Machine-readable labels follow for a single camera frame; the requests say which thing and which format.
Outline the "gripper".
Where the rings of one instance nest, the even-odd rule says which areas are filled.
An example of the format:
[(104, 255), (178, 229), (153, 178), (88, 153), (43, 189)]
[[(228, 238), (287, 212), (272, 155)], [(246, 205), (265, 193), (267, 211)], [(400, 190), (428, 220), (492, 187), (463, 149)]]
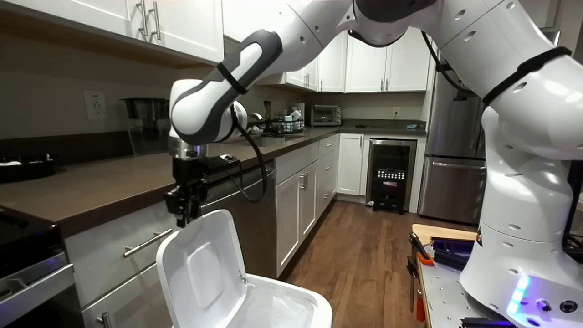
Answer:
[(164, 194), (167, 211), (176, 218), (176, 225), (185, 228), (188, 222), (200, 217), (201, 206), (208, 197), (209, 157), (172, 158), (175, 188)]

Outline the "white bin lid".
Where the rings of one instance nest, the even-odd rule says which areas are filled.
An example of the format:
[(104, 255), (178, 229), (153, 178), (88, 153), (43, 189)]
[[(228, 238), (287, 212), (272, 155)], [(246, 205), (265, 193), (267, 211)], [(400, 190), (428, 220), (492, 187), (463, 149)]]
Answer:
[(246, 270), (233, 217), (214, 210), (172, 233), (156, 266), (174, 328), (227, 328), (246, 298)]

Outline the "white bin liner bag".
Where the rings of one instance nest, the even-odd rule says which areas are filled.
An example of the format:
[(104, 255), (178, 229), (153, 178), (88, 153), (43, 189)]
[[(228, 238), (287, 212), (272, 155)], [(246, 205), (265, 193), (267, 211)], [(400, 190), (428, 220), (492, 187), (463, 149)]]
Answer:
[(314, 317), (314, 304), (287, 293), (254, 295), (242, 328), (307, 328)]

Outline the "dishwasher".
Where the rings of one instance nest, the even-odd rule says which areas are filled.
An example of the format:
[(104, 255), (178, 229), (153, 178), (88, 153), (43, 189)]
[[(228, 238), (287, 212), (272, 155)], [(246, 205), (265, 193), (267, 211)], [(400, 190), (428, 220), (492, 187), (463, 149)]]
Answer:
[(228, 210), (235, 222), (246, 272), (277, 278), (275, 162), (266, 163), (268, 184), (257, 204), (246, 200), (228, 177), (211, 183), (201, 213)]

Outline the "white base cabinets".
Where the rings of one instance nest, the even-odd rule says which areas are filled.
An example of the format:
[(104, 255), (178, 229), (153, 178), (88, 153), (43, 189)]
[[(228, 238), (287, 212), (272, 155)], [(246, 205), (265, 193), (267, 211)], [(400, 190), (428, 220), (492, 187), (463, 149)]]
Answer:
[(337, 193), (339, 141), (336, 133), (275, 159), (276, 277)]

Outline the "grey drawer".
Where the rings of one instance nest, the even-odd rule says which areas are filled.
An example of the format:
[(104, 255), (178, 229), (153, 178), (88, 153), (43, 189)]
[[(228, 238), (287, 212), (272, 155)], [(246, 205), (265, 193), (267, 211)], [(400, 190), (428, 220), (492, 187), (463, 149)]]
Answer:
[(106, 314), (112, 328), (171, 328), (173, 325), (156, 264), (106, 293), (81, 314), (85, 328), (104, 328), (102, 315)]
[(73, 264), (80, 306), (86, 307), (153, 264), (162, 241), (123, 259), (125, 246), (137, 246), (154, 232), (169, 228), (176, 231), (175, 217), (164, 203), (158, 203), (67, 237), (65, 247)]

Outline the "black dish rack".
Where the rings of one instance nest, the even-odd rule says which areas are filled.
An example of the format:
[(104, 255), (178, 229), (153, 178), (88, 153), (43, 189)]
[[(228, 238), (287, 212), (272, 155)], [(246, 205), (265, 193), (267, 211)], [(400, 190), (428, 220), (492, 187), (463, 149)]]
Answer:
[(257, 128), (271, 135), (301, 133), (305, 130), (304, 110), (292, 107), (273, 113), (265, 124), (260, 124)]

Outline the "black tray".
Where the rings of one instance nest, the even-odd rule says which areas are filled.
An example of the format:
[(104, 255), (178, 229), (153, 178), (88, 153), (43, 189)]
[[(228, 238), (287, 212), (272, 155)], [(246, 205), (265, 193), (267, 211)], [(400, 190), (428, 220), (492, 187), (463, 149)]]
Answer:
[(0, 157), (0, 184), (52, 176), (56, 164), (50, 154)]

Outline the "black stove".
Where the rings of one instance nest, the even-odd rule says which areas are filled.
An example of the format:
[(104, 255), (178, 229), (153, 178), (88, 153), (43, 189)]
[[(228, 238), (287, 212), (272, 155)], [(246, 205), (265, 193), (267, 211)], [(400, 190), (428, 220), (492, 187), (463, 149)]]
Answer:
[(0, 328), (85, 328), (60, 228), (0, 209)]

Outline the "black wine cooler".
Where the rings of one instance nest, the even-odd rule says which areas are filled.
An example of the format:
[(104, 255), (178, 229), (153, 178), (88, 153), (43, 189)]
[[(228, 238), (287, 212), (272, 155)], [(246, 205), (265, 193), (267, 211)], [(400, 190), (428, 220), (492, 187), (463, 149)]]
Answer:
[(373, 210), (408, 212), (417, 141), (371, 138), (366, 175), (366, 204)]

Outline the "orange and black clamp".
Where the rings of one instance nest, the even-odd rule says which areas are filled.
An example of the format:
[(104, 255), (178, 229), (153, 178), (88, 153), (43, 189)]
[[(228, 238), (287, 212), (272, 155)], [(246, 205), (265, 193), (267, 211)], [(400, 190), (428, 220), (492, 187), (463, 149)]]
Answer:
[(433, 266), (434, 261), (433, 258), (425, 251), (424, 245), (421, 243), (421, 240), (418, 238), (416, 233), (410, 233), (409, 235), (409, 242), (412, 246), (412, 253), (423, 265)]

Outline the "stainless steel fridge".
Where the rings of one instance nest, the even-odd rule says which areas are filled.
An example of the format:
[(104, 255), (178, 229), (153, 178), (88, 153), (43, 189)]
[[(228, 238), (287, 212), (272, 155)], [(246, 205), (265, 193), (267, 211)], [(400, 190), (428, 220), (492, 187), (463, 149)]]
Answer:
[(485, 106), (421, 33), (435, 63), (419, 214), (479, 224), (486, 183)]

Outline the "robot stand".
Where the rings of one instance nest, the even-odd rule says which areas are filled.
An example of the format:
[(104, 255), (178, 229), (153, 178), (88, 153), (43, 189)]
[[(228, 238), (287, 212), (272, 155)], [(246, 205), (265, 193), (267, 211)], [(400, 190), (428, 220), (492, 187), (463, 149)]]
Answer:
[(583, 265), (562, 249), (556, 225), (511, 218), (481, 223), (464, 270), (419, 264), (430, 323), (452, 328), (469, 316), (511, 328), (583, 328)]

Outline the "black box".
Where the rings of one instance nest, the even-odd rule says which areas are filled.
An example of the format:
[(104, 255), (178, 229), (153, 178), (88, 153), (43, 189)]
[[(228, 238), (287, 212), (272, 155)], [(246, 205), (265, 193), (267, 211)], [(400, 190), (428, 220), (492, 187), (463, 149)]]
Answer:
[(435, 263), (458, 271), (464, 270), (474, 247), (474, 241), (446, 237), (431, 237), (430, 244), (434, 251)]

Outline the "white wall cabinets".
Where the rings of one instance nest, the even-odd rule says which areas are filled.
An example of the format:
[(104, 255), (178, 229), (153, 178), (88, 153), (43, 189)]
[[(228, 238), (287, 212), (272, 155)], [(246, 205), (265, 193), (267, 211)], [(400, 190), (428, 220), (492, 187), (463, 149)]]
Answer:
[(0, 0), (0, 10), (204, 64), (224, 58), (221, 0)]
[(367, 46), (343, 32), (304, 68), (265, 77), (260, 85), (332, 93), (424, 92), (429, 70), (430, 52), (416, 28), (385, 48)]

